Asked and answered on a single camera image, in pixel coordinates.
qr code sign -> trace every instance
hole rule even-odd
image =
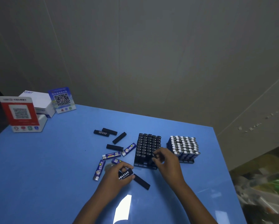
[[[55,95],[54,99],[56,100],[58,106],[68,105],[71,103],[67,93]]]
[[[30,119],[26,108],[13,108],[16,119]]]

blue tabletop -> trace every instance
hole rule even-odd
[[[181,163],[187,184],[219,224],[246,223],[213,128],[82,105],[55,114],[41,133],[7,127],[0,134],[0,223],[72,223],[96,190],[94,173],[116,138],[93,134],[102,128],[125,131],[116,144],[124,148],[139,133],[160,135],[162,145],[171,135],[196,137],[201,155],[194,164]],[[135,152],[120,159],[133,165]],[[134,173],[150,189],[132,181],[97,223],[189,223],[158,170],[134,167]]]

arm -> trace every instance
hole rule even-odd
[[[178,197],[190,223],[217,224],[192,189],[186,184],[178,157],[167,148],[157,149],[154,154],[157,156],[157,159],[152,158],[154,163],[157,165],[164,180]]]
[[[83,206],[73,224],[95,223],[104,207],[118,195],[125,185],[129,184],[135,178],[134,175],[131,175],[123,180],[119,180],[119,170],[124,172],[126,170],[125,168],[133,169],[133,166],[125,162],[120,162],[105,172],[93,196]]]

tray of black lighters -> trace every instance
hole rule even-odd
[[[201,154],[195,137],[171,136],[166,146],[180,163],[194,163],[194,159]]]
[[[134,166],[157,169],[152,161],[152,152],[161,147],[161,136],[140,133],[138,135]]]

hand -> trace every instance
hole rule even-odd
[[[154,151],[156,158],[152,158],[158,167],[162,177],[174,190],[180,184],[185,183],[178,157],[167,148],[160,148]]]
[[[120,162],[105,172],[95,193],[100,194],[101,198],[106,200],[106,203],[112,201],[121,189],[135,178],[135,175],[131,175],[123,180],[119,180],[119,170],[125,172],[127,170],[126,168],[133,169],[134,166],[129,163]]]

